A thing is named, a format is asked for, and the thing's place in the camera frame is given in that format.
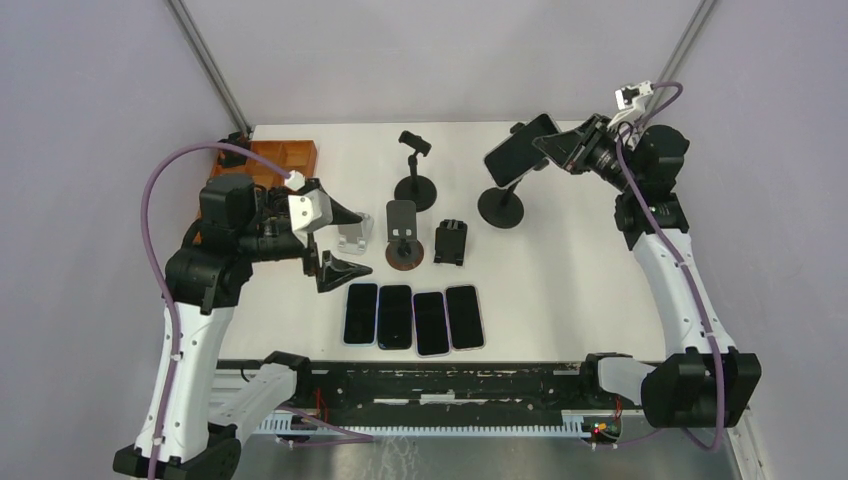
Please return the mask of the silver folding phone stand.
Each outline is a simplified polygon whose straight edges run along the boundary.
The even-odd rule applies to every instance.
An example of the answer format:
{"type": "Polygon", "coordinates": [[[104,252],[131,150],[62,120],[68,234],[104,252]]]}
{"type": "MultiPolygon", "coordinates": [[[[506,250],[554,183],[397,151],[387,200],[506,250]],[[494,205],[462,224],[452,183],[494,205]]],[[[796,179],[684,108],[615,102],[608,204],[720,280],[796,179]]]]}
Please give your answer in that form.
{"type": "Polygon", "coordinates": [[[364,255],[367,251],[374,219],[371,215],[359,212],[361,220],[356,224],[338,225],[337,250],[349,255],[364,255]]]}

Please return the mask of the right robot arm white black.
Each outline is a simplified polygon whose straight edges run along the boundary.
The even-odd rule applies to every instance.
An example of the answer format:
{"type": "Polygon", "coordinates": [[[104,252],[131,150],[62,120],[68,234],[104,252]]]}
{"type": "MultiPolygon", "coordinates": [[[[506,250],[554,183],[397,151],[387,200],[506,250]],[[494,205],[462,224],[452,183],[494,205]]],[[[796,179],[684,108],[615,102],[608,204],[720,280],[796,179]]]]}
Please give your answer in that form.
{"type": "Polygon", "coordinates": [[[667,125],[638,134],[628,123],[608,123],[595,115],[532,144],[566,172],[592,172],[618,189],[616,227],[647,279],[667,357],[652,365],[624,354],[590,354],[578,396],[591,408],[622,397],[659,429],[732,428],[762,366],[721,324],[695,263],[690,225],[674,190],[690,142],[667,125]]]}

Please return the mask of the black phone dark case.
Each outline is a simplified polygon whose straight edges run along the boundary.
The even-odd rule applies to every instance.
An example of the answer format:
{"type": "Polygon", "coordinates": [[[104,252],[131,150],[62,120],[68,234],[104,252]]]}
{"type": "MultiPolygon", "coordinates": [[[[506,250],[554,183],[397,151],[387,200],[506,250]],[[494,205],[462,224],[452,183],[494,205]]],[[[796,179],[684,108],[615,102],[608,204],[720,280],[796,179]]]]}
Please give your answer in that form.
{"type": "Polygon", "coordinates": [[[385,285],[378,291],[377,344],[382,350],[406,350],[413,343],[412,289],[385,285]]]}

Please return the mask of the black folding phone stand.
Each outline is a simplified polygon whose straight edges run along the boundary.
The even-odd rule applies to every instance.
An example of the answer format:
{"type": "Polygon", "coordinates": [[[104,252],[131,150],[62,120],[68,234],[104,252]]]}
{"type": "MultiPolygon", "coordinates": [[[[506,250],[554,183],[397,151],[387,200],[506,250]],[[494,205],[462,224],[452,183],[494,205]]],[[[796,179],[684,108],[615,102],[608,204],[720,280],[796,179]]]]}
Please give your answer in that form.
{"type": "Polygon", "coordinates": [[[468,225],[461,220],[445,219],[435,232],[434,262],[464,265],[468,225]]]}

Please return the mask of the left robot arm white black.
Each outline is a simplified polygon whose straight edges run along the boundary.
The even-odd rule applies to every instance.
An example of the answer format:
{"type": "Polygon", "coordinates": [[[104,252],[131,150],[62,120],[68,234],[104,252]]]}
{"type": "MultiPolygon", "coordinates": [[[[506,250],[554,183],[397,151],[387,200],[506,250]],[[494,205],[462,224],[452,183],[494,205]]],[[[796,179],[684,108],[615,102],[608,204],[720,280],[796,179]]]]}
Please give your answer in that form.
{"type": "Polygon", "coordinates": [[[246,439],[278,406],[314,394],[310,360],[275,352],[222,406],[211,394],[225,334],[243,286],[259,262],[298,260],[319,292],[368,275],[370,268],[320,250],[328,225],[362,221],[316,178],[293,175],[268,190],[246,174],[209,179],[199,215],[158,274],[165,338],[153,398],[141,432],[114,456],[115,472],[147,479],[229,479],[246,439]]]}

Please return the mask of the phone with light blue case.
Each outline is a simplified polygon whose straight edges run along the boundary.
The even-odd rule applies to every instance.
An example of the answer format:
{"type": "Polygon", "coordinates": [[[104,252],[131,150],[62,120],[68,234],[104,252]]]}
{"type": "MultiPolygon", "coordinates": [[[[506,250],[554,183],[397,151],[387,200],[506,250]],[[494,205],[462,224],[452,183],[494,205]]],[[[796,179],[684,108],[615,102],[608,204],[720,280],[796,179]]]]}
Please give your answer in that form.
{"type": "Polygon", "coordinates": [[[376,339],[379,287],[374,283],[351,284],[344,308],[343,343],[370,345],[376,339]]]}

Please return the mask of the phone stand brown round base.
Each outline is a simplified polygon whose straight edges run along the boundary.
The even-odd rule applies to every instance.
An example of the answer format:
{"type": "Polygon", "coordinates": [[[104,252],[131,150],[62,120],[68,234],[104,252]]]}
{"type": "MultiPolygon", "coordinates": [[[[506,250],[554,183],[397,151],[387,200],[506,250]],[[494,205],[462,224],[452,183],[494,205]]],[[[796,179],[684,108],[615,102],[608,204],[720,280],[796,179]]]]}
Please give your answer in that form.
{"type": "Polygon", "coordinates": [[[418,239],[416,204],[410,200],[391,200],[386,204],[388,264],[399,271],[410,271],[423,261],[424,248],[418,239]]]}

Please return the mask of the phone with white case centre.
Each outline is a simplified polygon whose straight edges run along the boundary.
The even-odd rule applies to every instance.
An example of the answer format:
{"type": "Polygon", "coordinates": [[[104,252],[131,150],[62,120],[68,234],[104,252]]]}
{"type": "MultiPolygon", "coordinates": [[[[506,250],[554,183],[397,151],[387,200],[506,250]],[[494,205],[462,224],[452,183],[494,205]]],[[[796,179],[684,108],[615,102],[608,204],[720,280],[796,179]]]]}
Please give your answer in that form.
{"type": "Polygon", "coordinates": [[[417,354],[421,357],[447,355],[451,344],[444,294],[416,293],[412,301],[417,354]]]}

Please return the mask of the phone with white case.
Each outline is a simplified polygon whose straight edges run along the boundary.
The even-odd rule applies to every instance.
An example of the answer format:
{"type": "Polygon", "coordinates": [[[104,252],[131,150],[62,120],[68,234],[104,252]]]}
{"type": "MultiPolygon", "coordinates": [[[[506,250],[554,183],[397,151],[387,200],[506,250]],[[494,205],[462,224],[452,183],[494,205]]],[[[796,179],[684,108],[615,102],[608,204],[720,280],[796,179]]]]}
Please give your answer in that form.
{"type": "Polygon", "coordinates": [[[444,294],[416,293],[412,301],[417,354],[421,357],[447,355],[451,344],[444,294]]]}
{"type": "Polygon", "coordinates": [[[510,135],[483,159],[495,186],[506,188],[535,169],[545,159],[545,155],[533,146],[533,141],[559,132],[557,123],[547,113],[541,113],[526,123],[513,125],[510,135]]]}

